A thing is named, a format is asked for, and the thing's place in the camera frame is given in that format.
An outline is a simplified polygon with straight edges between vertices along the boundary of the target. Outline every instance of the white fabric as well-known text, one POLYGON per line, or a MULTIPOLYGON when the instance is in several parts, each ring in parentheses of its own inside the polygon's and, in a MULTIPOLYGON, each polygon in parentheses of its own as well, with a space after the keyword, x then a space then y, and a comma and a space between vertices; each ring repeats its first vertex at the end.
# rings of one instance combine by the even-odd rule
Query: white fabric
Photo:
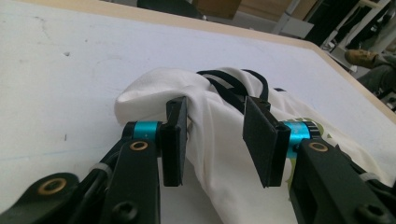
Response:
MULTIPOLYGON (((233 68, 220 70, 238 78, 250 95, 258 97, 262 92, 262 84, 251 74, 233 68)), ((150 71, 119 96, 115 113, 120 124, 131 120, 166 121, 166 102, 179 96, 188 98, 191 122, 187 157, 222 221, 295 223, 286 183, 290 162, 285 166, 284 184, 263 189, 242 139, 243 115, 224 102, 204 77, 178 69, 150 71)), ((269 102, 278 120, 305 118, 318 122, 325 130, 325 140, 339 144, 362 168, 385 176, 365 150, 299 100, 270 89, 269 102)))

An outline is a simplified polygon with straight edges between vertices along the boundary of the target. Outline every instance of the table surface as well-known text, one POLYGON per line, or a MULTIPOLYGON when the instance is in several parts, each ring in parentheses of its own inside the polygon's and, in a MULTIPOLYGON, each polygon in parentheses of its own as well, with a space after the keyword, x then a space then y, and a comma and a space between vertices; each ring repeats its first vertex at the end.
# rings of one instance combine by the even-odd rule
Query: table surface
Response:
MULTIPOLYGON (((395 177, 396 116, 311 43, 92 0, 0 0, 0 31, 0 211, 40 177, 82 178, 120 138, 116 97, 157 67, 258 71, 395 177)), ((163 223, 220 223, 186 174, 183 189, 162 188, 163 223)))

